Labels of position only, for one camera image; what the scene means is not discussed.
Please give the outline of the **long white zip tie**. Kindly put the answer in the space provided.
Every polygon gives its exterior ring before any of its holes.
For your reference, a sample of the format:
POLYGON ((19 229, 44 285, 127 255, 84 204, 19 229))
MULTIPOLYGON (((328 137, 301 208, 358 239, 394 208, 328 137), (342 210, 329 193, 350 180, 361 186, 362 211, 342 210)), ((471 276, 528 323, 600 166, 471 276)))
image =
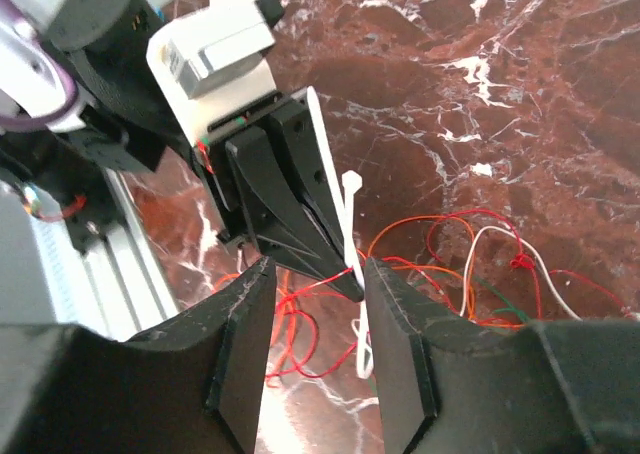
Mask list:
MULTIPOLYGON (((329 145, 319 97, 313 86, 307 88, 306 101, 323 163, 324 173, 342 233, 344 245, 343 260, 346 266, 352 270, 359 288, 364 290, 365 279, 363 267, 353 237, 354 198, 355 194, 362 188, 362 177, 357 172, 350 170, 342 176, 340 183, 329 145)), ((368 342, 368 335, 369 322, 367 306, 365 301, 361 301, 359 303, 359 318, 356 330, 356 374, 360 379, 369 379, 374 368, 373 352, 368 342)))

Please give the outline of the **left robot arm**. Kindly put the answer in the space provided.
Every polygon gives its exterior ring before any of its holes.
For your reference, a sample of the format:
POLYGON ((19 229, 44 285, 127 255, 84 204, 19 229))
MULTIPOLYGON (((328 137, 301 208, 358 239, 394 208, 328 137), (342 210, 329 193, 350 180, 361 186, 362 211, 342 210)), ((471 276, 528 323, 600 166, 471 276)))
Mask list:
POLYGON ((226 246, 358 302, 322 114, 275 85, 266 55, 280 0, 209 0, 163 20, 147 0, 62 0, 41 30, 1 0, 1 177, 39 220, 62 206, 73 246, 123 220, 105 173, 154 171, 173 151, 202 182, 226 246))

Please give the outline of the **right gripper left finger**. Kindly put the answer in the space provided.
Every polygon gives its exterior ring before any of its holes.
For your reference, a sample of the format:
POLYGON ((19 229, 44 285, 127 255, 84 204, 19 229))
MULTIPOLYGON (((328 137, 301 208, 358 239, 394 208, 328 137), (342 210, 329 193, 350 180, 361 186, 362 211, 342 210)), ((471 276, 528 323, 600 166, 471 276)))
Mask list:
POLYGON ((125 342, 72 325, 1 329, 5 453, 251 453, 276 294, 256 261, 125 342))

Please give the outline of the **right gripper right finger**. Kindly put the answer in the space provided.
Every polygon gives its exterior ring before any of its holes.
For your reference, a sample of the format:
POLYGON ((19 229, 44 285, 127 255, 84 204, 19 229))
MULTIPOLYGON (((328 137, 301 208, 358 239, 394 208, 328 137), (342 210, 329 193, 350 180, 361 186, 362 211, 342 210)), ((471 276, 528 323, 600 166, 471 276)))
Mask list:
POLYGON ((364 273, 387 452, 638 451, 637 323, 535 321, 501 333, 380 260, 364 273))

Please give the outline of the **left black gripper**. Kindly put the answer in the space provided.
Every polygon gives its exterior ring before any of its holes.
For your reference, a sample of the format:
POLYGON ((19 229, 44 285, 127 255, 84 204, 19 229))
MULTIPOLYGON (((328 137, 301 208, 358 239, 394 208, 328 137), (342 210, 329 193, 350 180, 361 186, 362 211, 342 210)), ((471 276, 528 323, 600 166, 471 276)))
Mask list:
POLYGON ((277 265, 363 300, 343 261, 343 233, 305 88, 276 91, 212 123, 193 162, 202 166, 225 243, 248 237, 277 265))

